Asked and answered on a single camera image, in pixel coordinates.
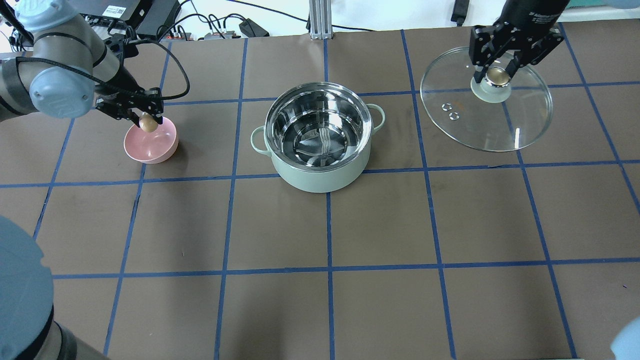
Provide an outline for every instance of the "pot handle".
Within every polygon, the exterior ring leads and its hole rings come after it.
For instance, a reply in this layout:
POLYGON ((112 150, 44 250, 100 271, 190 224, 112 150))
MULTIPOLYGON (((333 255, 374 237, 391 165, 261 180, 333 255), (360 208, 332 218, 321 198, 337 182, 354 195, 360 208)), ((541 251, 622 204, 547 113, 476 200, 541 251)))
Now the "pot handle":
POLYGON ((260 148, 258 148, 256 146, 255 142, 253 142, 253 138, 255 137, 255 135, 257 133, 260 133, 260 132, 262 132, 262 133, 264 132, 264 125, 263 126, 259 126, 256 130, 253 130, 253 132, 251 133, 251 146, 253 147, 253 150, 261 153, 262 155, 266 155, 266 156, 271 157, 271 151, 262 150, 262 149, 260 149, 260 148))
POLYGON ((378 126, 376 126, 376 127, 374 127, 374 128, 373 128, 373 132, 371 133, 371 134, 373 135, 373 134, 377 133, 377 132, 378 132, 378 130, 382 129, 382 127, 385 125, 385 120, 387 119, 387 116, 385 115, 385 111, 384 111, 384 110, 382 110, 382 108, 381 108, 381 107, 379 107, 378 105, 375 105, 375 104, 367 104, 367 107, 368 107, 369 109, 375 109, 375 110, 377 110, 377 111, 380 113, 380 115, 382 115, 382 121, 380 122, 380 125, 378 125, 378 126))

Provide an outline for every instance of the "white pot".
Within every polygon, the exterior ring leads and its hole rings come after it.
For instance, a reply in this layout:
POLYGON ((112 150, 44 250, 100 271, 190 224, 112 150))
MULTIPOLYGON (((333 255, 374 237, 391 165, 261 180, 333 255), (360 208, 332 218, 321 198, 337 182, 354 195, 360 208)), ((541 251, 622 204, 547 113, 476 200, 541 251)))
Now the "white pot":
POLYGON ((326 193, 341 189, 348 184, 351 184, 367 166, 367 163, 369 162, 369 154, 371 153, 371 136, 378 132, 378 130, 380 130, 385 124, 386 116, 382 108, 375 104, 367 104, 367 107, 378 110, 382 115, 382 122, 372 129, 369 137, 362 139, 366 144, 358 156, 339 168, 329 171, 318 171, 317 168, 305 170, 303 168, 291 166, 273 153, 269 146, 267 134, 264 132, 264 126, 260 126, 256 130, 253 130, 253 133, 251 134, 251 146, 257 152, 269 156, 276 171, 280 174, 280 177, 300 190, 312 193, 326 193), (253 141, 254 136, 260 132, 264 133, 263 137, 264 143, 267 147, 266 150, 258 148, 253 141))

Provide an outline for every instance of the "metal bracket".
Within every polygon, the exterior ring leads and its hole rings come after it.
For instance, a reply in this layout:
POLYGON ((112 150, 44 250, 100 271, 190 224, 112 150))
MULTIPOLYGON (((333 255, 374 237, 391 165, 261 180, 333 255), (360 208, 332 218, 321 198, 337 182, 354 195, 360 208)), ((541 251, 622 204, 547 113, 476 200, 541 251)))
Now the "metal bracket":
POLYGON ((333 38, 331 0, 309 0, 309 24, 311 39, 333 38))

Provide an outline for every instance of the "gray robot arm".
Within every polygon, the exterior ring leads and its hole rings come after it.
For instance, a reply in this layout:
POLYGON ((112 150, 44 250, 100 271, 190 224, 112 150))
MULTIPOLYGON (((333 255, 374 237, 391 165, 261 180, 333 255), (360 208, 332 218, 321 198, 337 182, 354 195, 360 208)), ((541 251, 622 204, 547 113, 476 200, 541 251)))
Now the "gray robot arm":
POLYGON ((80 117, 91 110, 95 92, 96 108, 110 117, 140 126, 132 110, 138 108, 162 123, 160 89, 140 87, 66 0, 22 0, 15 14, 33 33, 33 57, 1 65, 0 121, 35 111, 80 117), (72 67, 100 82, 53 64, 72 67))

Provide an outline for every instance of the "green object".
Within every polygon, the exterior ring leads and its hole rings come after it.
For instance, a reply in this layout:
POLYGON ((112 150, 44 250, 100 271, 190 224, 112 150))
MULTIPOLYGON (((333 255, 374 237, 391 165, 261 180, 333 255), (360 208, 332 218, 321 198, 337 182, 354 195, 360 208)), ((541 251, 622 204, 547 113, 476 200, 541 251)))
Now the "green object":
POLYGON ((605 3, 602 0, 571 0, 569 1, 569 5, 566 6, 567 9, 572 8, 590 8, 593 6, 604 6, 605 3))

